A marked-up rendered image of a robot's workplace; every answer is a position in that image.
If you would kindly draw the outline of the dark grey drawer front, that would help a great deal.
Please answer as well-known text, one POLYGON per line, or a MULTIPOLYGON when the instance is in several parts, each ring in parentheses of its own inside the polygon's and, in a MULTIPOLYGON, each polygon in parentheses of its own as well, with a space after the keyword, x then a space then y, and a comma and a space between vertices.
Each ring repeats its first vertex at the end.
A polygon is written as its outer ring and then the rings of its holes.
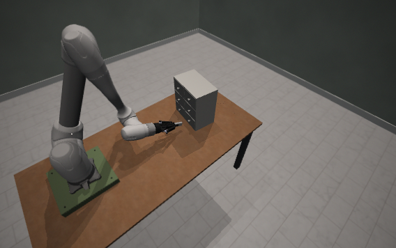
POLYGON ((185 108, 185 100, 184 98, 175 90, 175 94, 176 94, 176 100, 179 102, 179 104, 185 108))
POLYGON ((185 110, 195 120, 195 110, 185 101, 185 110))
POLYGON ((185 110, 182 106, 176 101, 176 109, 180 112, 180 114, 185 118, 185 110))
POLYGON ((193 118, 185 111, 185 119, 186 121, 192 126, 192 128, 195 130, 195 121, 193 118))
POLYGON ((185 100, 195 109, 196 99, 185 89, 185 100))
POLYGON ((184 87, 174 78, 175 89, 183 96, 184 98, 184 87))

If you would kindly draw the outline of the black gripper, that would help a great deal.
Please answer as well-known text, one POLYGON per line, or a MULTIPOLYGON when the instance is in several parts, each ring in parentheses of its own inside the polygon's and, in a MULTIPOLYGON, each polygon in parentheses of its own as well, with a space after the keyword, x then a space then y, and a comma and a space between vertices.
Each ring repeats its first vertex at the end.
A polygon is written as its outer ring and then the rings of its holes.
POLYGON ((171 132, 172 130, 175 129, 177 126, 182 126, 182 122, 172 122, 172 121, 159 121, 159 123, 154 123, 155 128, 156 128, 156 134, 160 132, 171 132))

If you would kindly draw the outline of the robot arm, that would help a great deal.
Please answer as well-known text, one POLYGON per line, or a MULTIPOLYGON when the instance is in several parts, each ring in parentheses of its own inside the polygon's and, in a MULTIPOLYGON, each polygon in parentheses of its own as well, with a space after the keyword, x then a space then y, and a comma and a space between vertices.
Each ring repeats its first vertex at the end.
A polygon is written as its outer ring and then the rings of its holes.
POLYGON ((68 182, 69 192, 102 176, 88 158, 83 145, 83 123, 79 120, 86 78, 116 107, 124 126, 121 136, 135 141, 155 135, 153 123, 142 124, 135 112, 126 107, 117 93, 93 34, 84 26, 71 24, 61 34, 61 57, 64 64, 59 118, 54 121, 49 161, 55 171, 68 182), (85 35, 86 34, 86 35, 85 35), (79 69, 79 70, 78 70, 79 69))

